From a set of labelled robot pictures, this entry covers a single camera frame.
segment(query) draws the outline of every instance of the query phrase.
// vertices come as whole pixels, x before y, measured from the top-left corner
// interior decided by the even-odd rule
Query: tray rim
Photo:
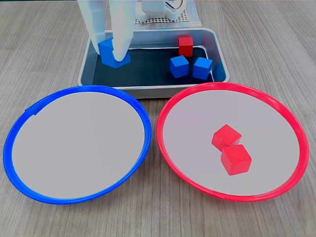
[[[221,59],[221,62],[223,64],[224,67],[224,71],[226,73],[226,78],[224,81],[222,82],[228,82],[230,80],[230,74],[228,72],[227,69],[227,65],[225,63],[225,60],[223,58],[223,53],[222,50],[220,48],[217,36],[215,34],[215,32],[209,28],[204,28],[204,27],[192,27],[192,28],[170,28],[170,29],[140,29],[140,30],[134,30],[134,32],[159,32],[159,31],[197,31],[197,30],[203,30],[203,31],[208,31],[210,33],[213,34],[214,39],[215,39],[215,43],[216,43],[216,47],[218,49],[218,53],[219,53],[219,57]],[[107,30],[105,31],[106,33],[112,33],[113,31]],[[82,74],[83,74],[83,69],[85,67],[85,63],[86,63],[86,59],[87,59],[87,55],[88,55],[88,50],[89,50],[89,45],[90,45],[90,37],[88,38],[87,44],[86,44],[86,48],[85,48],[85,52],[83,55],[83,61],[80,67],[80,71],[79,71],[79,76],[78,76],[78,81],[77,84],[78,86],[83,86],[82,82],[81,82],[81,78],[82,78]],[[152,86],[117,86],[117,87],[113,87],[115,89],[118,90],[124,90],[124,91],[129,91],[129,90],[142,90],[142,89],[173,89],[173,88],[188,88],[188,87],[192,87],[192,86],[196,86],[199,84],[182,84],[182,85],[152,85]]]

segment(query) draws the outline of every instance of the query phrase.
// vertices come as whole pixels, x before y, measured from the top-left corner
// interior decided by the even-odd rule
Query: red plate rim
[[[253,96],[265,102],[266,104],[270,105],[271,107],[273,107],[288,121],[288,123],[292,126],[297,136],[299,148],[300,148],[300,156],[299,156],[299,162],[296,166],[296,169],[294,170],[294,173],[284,184],[282,184],[277,189],[274,189],[270,192],[260,194],[260,195],[252,195],[252,196],[229,195],[229,194],[220,193],[214,190],[207,189],[204,186],[194,182],[189,177],[187,177],[184,173],[182,173],[178,169],[178,167],[172,162],[163,141],[164,122],[169,112],[171,111],[171,109],[183,98],[189,95],[202,92],[202,91],[207,91],[207,90],[229,90],[229,91],[236,91],[236,92]],[[289,109],[285,107],[282,103],[280,103],[278,100],[276,100],[272,96],[262,91],[256,90],[254,88],[251,88],[245,85],[235,84],[235,83],[210,82],[210,83],[204,83],[204,84],[192,86],[180,91],[178,94],[172,97],[162,109],[157,120],[157,134],[156,135],[157,135],[157,143],[164,159],[181,179],[183,179],[188,184],[192,185],[196,189],[206,194],[209,194],[217,198],[225,199],[225,200],[243,201],[243,202],[264,201],[264,200],[268,200],[271,198],[275,198],[279,195],[282,195],[285,192],[289,191],[291,188],[293,188],[300,181],[300,179],[303,177],[306,171],[308,161],[309,161],[309,144],[308,144],[307,136],[303,130],[303,127],[301,126],[299,121],[296,119],[296,117],[289,111]]]

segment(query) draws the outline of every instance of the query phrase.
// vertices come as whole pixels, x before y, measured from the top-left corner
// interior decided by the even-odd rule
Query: cube
[[[236,145],[223,149],[221,162],[229,175],[236,175],[248,172],[252,159],[243,145]]]
[[[212,60],[199,57],[193,65],[193,77],[207,80],[212,70]]]
[[[241,134],[225,124],[221,129],[214,133],[212,144],[222,151],[225,147],[239,144],[240,139]]]
[[[112,68],[119,68],[130,62],[130,55],[127,52],[126,56],[121,62],[115,60],[113,55],[113,39],[108,39],[99,43],[99,50],[102,64],[110,66]]]
[[[192,37],[179,37],[179,55],[183,55],[185,57],[193,56]]]
[[[184,56],[177,56],[170,59],[170,71],[175,78],[189,74],[189,62]]]

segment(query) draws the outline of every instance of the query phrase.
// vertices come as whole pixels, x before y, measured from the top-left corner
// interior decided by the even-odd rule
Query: blue cube
[[[200,57],[193,65],[193,77],[207,80],[211,70],[212,60]]]
[[[113,55],[113,39],[108,39],[99,43],[99,50],[102,64],[110,66],[112,68],[119,68],[130,62],[130,55],[127,52],[126,56],[121,62],[115,60]]]
[[[181,55],[170,59],[170,71],[175,78],[189,74],[189,62]]]

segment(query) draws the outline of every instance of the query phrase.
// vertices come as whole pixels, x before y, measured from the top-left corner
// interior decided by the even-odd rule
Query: metal tray
[[[106,39],[110,39],[113,36],[112,31],[106,31],[105,34]],[[131,63],[132,61],[138,61],[135,60],[135,58],[134,60],[132,58],[133,50],[157,50],[157,53],[159,54],[161,52],[161,49],[177,48],[178,38],[180,36],[187,35],[190,35],[193,38],[194,48],[202,48],[203,52],[205,52],[205,57],[213,60],[211,80],[214,82],[227,82],[229,80],[229,74],[217,41],[217,37],[212,30],[206,28],[197,27],[182,29],[135,30],[134,37],[130,45]],[[136,99],[148,99],[170,98],[187,87],[205,82],[203,80],[197,81],[197,79],[190,76],[185,80],[185,82],[179,80],[178,83],[174,84],[170,84],[170,82],[172,81],[166,79],[159,80],[160,84],[149,83],[149,81],[144,83],[144,81],[146,81],[145,79],[136,80],[132,81],[132,83],[124,84],[124,81],[119,76],[121,75],[119,70],[126,70],[126,68],[124,68],[125,66],[116,69],[117,75],[115,75],[113,74],[113,72],[108,73],[109,70],[104,70],[104,67],[107,66],[100,66],[99,61],[100,55],[96,53],[91,40],[88,39],[86,51],[83,58],[83,63],[79,73],[78,85],[102,84],[123,90],[132,95],[133,97],[135,97]],[[97,80],[95,78],[96,75],[99,75],[100,77],[100,74],[105,79],[104,83],[100,83],[100,80]],[[128,79],[133,80],[135,78],[136,77],[134,76],[129,76]]]

